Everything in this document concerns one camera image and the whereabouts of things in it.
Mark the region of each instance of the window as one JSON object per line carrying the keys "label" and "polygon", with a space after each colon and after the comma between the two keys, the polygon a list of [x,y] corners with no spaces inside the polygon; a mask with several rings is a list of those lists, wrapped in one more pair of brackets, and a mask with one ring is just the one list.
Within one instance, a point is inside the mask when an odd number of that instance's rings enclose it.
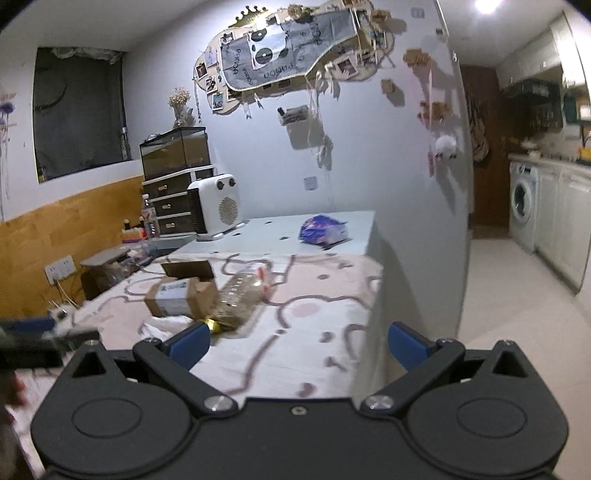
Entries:
{"label": "window", "polygon": [[[67,52],[73,56],[58,58]],[[39,48],[33,84],[33,131],[39,182],[124,159],[125,111],[120,55],[111,62],[80,48]]]}

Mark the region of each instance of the range hood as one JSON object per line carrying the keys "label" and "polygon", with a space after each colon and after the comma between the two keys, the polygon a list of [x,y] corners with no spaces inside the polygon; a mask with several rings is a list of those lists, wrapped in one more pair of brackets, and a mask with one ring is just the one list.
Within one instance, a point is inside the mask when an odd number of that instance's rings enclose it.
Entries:
{"label": "range hood", "polygon": [[503,95],[508,98],[526,96],[532,103],[560,102],[560,87],[554,82],[527,79],[507,88]]}

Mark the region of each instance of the blue snack bag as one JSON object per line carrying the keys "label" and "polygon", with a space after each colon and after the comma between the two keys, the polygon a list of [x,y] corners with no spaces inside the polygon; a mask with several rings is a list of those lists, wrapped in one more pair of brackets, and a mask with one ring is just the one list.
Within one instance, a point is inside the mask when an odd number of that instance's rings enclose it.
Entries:
{"label": "blue snack bag", "polygon": [[315,215],[301,226],[298,238],[306,244],[328,246],[347,240],[349,232],[343,222],[326,215]]}

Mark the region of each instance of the sticker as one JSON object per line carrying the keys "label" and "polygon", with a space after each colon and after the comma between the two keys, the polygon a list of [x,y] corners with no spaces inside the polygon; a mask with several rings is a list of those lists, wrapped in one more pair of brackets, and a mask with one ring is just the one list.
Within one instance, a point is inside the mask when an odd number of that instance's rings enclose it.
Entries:
{"label": "sticker", "polygon": [[304,178],[304,188],[306,190],[316,190],[318,188],[318,178],[317,177]]}
{"label": "sticker", "polygon": [[413,16],[413,18],[420,18],[421,20],[425,20],[425,9],[424,8],[412,7],[410,14]]}
{"label": "sticker", "polygon": [[158,288],[154,300],[166,316],[185,315],[191,317],[191,308],[187,303],[189,280],[177,280],[163,283]]}

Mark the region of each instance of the small bottle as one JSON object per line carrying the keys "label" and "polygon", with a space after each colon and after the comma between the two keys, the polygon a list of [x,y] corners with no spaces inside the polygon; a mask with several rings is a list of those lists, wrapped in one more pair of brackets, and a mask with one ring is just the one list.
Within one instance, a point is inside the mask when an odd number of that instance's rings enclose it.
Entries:
{"label": "small bottle", "polygon": [[160,226],[156,220],[156,209],[150,205],[148,201],[149,195],[144,193],[142,199],[144,205],[142,207],[142,217],[144,217],[144,228],[148,238],[158,238],[160,236]]}

